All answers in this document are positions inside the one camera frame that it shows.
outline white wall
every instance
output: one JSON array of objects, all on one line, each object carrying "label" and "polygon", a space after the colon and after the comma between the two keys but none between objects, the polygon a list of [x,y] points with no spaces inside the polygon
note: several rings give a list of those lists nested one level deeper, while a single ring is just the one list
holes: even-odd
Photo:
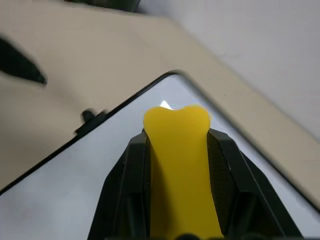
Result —
[{"label": "white wall", "polygon": [[320,0],[141,0],[320,139]]}]

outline beige surface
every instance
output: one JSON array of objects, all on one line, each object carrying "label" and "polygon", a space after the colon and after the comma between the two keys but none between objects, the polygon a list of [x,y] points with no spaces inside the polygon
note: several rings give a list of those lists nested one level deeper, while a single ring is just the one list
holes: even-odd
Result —
[{"label": "beige surface", "polygon": [[0,76],[0,187],[66,141],[85,108],[112,109],[166,71],[184,70],[320,206],[320,146],[173,22],[48,2],[0,2],[0,32],[49,84]]}]

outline yellow plastic pry tool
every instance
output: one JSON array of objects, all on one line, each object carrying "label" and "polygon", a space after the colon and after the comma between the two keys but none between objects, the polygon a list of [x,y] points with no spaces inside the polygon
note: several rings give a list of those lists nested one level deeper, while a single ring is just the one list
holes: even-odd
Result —
[{"label": "yellow plastic pry tool", "polygon": [[150,236],[223,237],[210,188],[208,112],[155,107],[143,124],[151,143]]}]

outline yellow plastic spudger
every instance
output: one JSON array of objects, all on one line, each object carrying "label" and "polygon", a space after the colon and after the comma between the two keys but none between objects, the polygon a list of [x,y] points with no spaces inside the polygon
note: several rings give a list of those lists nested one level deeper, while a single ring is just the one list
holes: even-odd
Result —
[{"label": "yellow plastic spudger", "polygon": [[150,236],[223,237],[210,188],[208,112],[154,107],[143,124],[151,143]]}]

